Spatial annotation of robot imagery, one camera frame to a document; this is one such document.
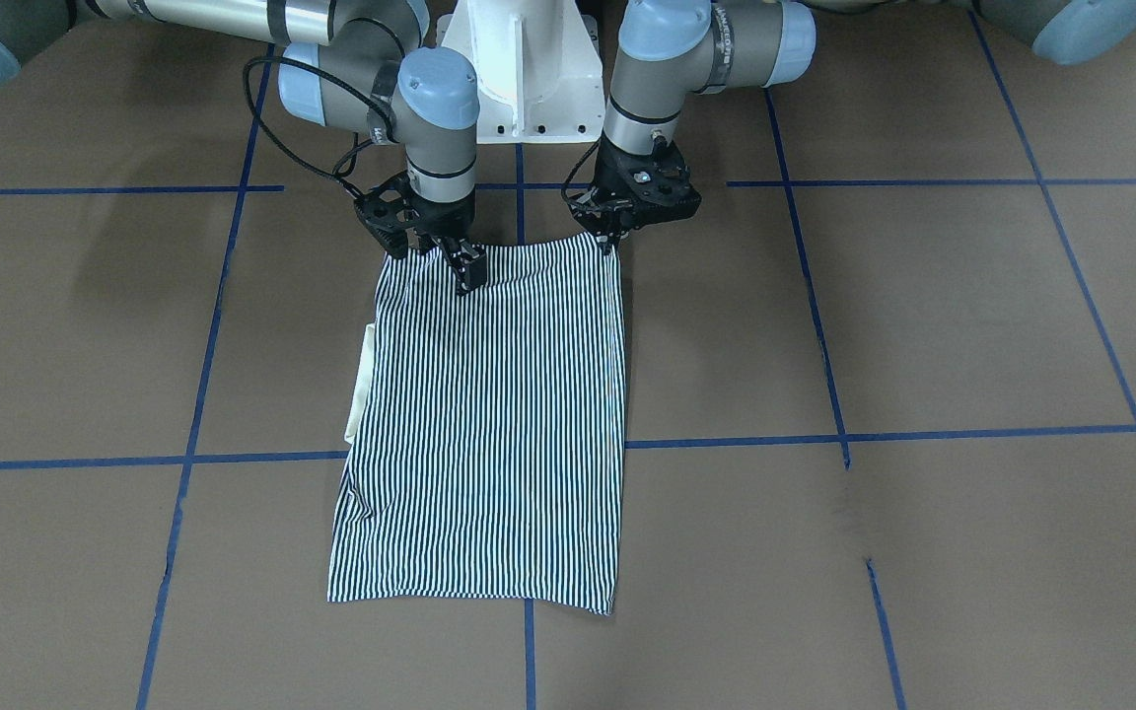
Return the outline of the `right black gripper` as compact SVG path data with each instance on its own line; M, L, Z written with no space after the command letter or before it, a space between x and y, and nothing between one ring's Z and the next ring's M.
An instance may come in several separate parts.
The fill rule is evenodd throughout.
M469 229L476 217L476 193L454 202L434 202L415 192L404 194L406 222L414 222L404 233L406 247L431 248L442 242L446 262L456 278L456 295L463 296L488 283L488 261L484 247L475 247Z

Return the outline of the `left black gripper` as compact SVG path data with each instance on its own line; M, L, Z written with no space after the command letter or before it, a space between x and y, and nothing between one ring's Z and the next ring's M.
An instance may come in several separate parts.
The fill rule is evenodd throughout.
M573 220L603 254L611 254L630 231L688 220L700 203L680 149L665 137L651 141L651 153L644 156L601 139L588 192L568 197Z

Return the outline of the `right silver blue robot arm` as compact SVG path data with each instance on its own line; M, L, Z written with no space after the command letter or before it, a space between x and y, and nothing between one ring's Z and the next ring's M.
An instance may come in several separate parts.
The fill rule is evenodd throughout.
M240 69L249 120L341 187L391 259L437 254L459 295L488 282L476 216L479 80L432 45L424 1L0 1L0 86L83 26L260 43Z

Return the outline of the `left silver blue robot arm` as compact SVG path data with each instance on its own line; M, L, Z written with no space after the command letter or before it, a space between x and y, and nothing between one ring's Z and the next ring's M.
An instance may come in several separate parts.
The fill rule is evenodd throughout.
M676 132L690 97L770 89L807 75L820 15L857 17L880 1L630 1L616 36L594 173L560 197L604 254L634 231L690 220L702 197ZM1136 32L1136 1L959 1L1033 55L1077 66Z

